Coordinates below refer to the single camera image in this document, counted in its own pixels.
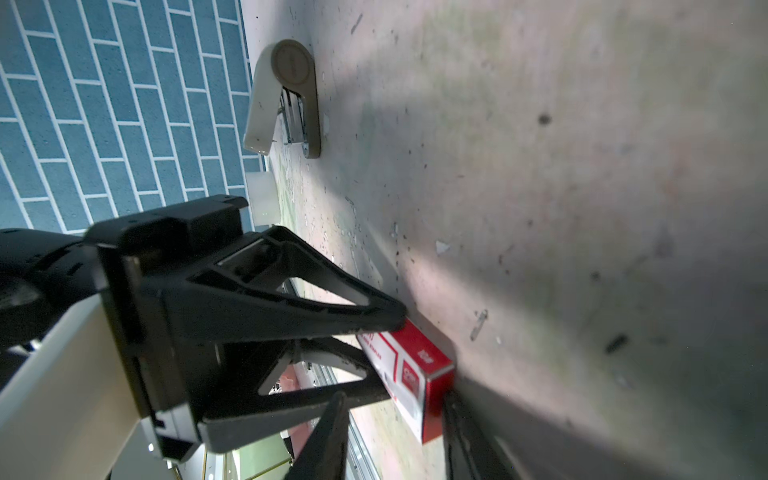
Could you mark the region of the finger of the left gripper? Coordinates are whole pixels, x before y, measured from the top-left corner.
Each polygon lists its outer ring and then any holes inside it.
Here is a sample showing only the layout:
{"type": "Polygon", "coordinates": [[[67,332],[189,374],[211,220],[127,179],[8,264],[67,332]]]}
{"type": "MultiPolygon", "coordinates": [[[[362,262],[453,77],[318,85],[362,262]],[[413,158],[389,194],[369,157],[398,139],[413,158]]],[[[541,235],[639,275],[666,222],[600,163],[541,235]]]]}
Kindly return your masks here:
{"type": "Polygon", "coordinates": [[[323,414],[333,395],[351,409],[390,398],[365,353],[332,337],[257,343],[241,366],[224,377],[198,422],[201,440],[227,453],[309,422],[323,414]],[[273,393],[289,366],[309,362],[344,370],[356,381],[273,393]]]}
{"type": "Polygon", "coordinates": [[[400,300],[281,226],[171,264],[161,297],[173,337],[195,344],[388,332],[407,316],[400,300]]]}

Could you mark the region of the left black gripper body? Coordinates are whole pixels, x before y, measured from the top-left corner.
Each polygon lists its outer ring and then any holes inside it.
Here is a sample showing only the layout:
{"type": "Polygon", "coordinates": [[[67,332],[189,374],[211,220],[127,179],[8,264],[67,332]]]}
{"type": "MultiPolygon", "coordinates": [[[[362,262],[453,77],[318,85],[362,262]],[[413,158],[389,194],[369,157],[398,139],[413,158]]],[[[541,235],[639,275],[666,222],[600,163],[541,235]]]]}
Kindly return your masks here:
{"type": "Polygon", "coordinates": [[[94,247],[94,283],[107,314],[147,439],[158,456],[185,462],[202,443],[197,429],[223,376],[222,352],[185,343],[172,332],[162,288],[243,233],[241,196],[214,195],[94,224],[84,241],[94,247]]]}

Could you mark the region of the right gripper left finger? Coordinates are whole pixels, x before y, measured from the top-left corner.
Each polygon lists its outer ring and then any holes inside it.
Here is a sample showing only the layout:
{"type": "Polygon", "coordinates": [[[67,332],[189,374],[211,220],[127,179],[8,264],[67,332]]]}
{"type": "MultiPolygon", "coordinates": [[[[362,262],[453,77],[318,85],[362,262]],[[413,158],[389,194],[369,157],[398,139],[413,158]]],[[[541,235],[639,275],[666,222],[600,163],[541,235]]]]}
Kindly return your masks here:
{"type": "Polygon", "coordinates": [[[344,480],[348,455],[349,405],[343,392],[332,396],[285,480],[344,480]]]}

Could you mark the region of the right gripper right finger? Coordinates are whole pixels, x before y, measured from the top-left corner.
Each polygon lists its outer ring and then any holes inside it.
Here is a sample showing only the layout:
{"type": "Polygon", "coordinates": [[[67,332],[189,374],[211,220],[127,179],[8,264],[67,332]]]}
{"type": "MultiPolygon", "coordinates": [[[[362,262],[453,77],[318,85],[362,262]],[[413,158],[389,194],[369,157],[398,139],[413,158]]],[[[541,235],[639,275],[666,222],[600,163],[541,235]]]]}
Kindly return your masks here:
{"type": "Polygon", "coordinates": [[[454,391],[444,396],[442,425],[448,480],[516,478],[454,391]]]}

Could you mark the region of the beige stapler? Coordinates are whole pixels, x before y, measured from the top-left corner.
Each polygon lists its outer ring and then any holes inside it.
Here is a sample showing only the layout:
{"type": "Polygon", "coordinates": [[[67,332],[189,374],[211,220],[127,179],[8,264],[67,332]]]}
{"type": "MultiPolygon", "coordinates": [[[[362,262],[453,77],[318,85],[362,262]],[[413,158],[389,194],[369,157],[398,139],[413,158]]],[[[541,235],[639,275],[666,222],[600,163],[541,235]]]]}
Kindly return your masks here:
{"type": "Polygon", "coordinates": [[[321,129],[315,62],[300,42],[268,45],[253,70],[243,147],[269,155],[275,129],[282,124],[287,144],[299,144],[308,159],[321,155],[321,129]]]}

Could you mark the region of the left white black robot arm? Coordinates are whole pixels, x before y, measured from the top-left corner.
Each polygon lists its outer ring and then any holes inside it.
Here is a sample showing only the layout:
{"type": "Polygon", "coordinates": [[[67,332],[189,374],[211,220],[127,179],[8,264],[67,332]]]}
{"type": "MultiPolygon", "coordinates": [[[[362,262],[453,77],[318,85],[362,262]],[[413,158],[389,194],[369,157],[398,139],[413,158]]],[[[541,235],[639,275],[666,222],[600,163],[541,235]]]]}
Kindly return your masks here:
{"type": "Polygon", "coordinates": [[[226,454],[313,419],[341,477],[351,409],[387,398],[346,335],[405,305],[240,196],[1,233],[1,471],[106,479],[137,426],[161,458],[226,454]]]}

